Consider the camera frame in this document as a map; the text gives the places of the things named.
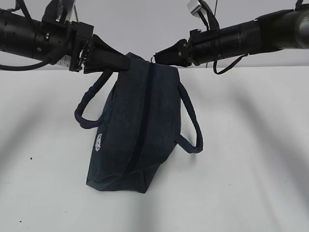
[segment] navy blue bag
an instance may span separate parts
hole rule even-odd
[[[102,116],[97,121],[82,117],[112,75],[109,71],[89,89],[75,111],[84,129],[98,127],[86,183],[99,191],[145,193],[177,144],[188,153],[203,149],[196,114],[178,70],[128,56],[131,67],[119,73]],[[181,100],[197,132],[196,146],[181,136]]]

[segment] white patch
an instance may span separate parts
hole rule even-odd
[[[102,138],[102,134],[99,134],[97,137],[97,141],[96,141],[96,151],[100,151],[101,149],[101,138]]]

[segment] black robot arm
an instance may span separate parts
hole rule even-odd
[[[42,61],[36,65],[0,69],[25,71],[47,64],[66,66],[84,73],[129,69],[130,59],[108,46],[94,27],[70,22],[75,0],[52,0],[42,21],[33,20],[23,0],[16,0],[15,9],[0,10],[0,51]],[[13,14],[21,9],[24,16]]]
[[[203,8],[204,1],[198,0],[201,9],[207,14],[211,11]],[[188,67],[208,62],[241,56],[232,64],[236,65],[247,55],[275,52],[283,49],[309,49],[309,5],[302,0],[295,10],[283,10],[259,17],[253,21],[220,29],[219,26],[201,32],[193,30],[190,39],[180,40],[171,48],[157,53],[157,63]]]

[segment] zipper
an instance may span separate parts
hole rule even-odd
[[[140,123],[140,131],[139,131],[137,141],[134,147],[133,155],[131,157],[131,160],[124,174],[129,174],[134,170],[137,162],[140,159],[141,151],[144,147],[145,138],[146,138],[147,130],[148,130],[149,119],[150,119],[151,98],[152,98],[152,89],[153,89],[153,83],[154,83],[154,74],[153,74],[154,67],[155,67],[155,64],[150,63],[148,74],[147,74],[147,80],[146,80],[145,100],[144,100],[144,107],[143,107],[141,123]]]

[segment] bag handle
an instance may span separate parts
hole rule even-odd
[[[77,109],[74,112],[75,119],[79,122],[82,128],[84,129],[92,129],[99,127],[110,114],[110,111],[107,111],[101,115],[101,117],[97,121],[90,121],[83,118],[83,113],[90,103],[90,101],[95,97],[95,95],[102,89],[102,87],[106,84],[109,78],[112,76],[112,71],[105,71],[100,78],[93,84],[92,87],[85,93],[81,103],[79,103]]]
[[[197,116],[195,114],[195,111],[191,103],[190,97],[187,93],[187,90],[184,88],[184,86],[181,83],[178,86],[178,90],[180,93],[180,97],[184,103],[184,106],[186,107],[187,112],[197,132],[197,145],[196,146],[191,145],[189,141],[186,140],[182,135],[178,135],[177,138],[175,139],[175,142],[177,142],[186,152],[190,154],[191,153],[197,154],[203,150],[203,135],[199,127],[199,124],[197,122]]]

